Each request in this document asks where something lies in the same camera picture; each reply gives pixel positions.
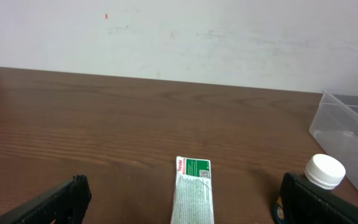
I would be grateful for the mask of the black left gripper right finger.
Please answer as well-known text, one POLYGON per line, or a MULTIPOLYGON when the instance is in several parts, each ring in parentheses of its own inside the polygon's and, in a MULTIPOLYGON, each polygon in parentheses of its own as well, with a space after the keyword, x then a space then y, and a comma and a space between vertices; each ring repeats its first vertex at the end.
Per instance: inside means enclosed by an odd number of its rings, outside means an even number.
POLYGON ((280 224, 358 224, 358 207, 287 172, 278 198, 280 224))

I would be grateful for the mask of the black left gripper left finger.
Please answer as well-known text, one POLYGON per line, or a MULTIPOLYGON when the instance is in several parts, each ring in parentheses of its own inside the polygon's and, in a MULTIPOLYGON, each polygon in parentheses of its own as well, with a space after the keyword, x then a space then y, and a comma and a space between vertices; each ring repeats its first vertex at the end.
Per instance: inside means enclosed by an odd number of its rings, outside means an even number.
POLYGON ((87 176, 75 175, 0 215, 0 224, 81 224, 91 198, 87 176))

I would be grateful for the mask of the white green medicine box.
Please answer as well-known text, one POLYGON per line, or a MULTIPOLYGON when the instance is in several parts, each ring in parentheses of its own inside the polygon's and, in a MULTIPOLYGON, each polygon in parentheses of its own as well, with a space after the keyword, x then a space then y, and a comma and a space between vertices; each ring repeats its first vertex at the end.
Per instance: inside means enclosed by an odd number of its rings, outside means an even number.
POLYGON ((171 224, 214 224, 211 161, 176 157, 171 224))

